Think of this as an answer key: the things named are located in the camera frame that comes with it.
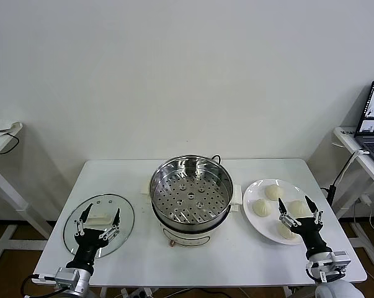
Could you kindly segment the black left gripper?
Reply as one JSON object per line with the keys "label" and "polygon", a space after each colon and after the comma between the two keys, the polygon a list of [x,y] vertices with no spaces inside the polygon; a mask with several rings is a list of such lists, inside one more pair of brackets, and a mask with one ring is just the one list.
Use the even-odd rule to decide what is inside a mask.
{"label": "black left gripper", "polygon": [[89,216],[93,203],[82,211],[78,220],[75,220],[76,232],[74,239],[76,240],[78,249],[72,261],[66,268],[75,268],[83,270],[93,270],[96,253],[100,248],[104,248],[120,233],[120,209],[117,209],[112,226],[107,230],[96,230],[87,228],[84,230],[84,224]]}

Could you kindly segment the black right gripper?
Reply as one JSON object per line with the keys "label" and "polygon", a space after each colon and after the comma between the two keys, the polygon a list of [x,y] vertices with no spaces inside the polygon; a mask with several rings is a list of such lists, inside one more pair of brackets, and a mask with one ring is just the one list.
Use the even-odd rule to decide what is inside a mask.
{"label": "black right gripper", "polygon": [[293,232],[301,236],[306,247],[306,257],[310,258],[318,253],[329,253],[331,249],[319,233],[323,227],[323,211],[319,210],[317,205],[308,196],[305,196],[305,200],[313,217],[294,218],[288,213],[281,198],[278,198],[278,209],[280,212],[279,220],[287,228],[293,227]]}

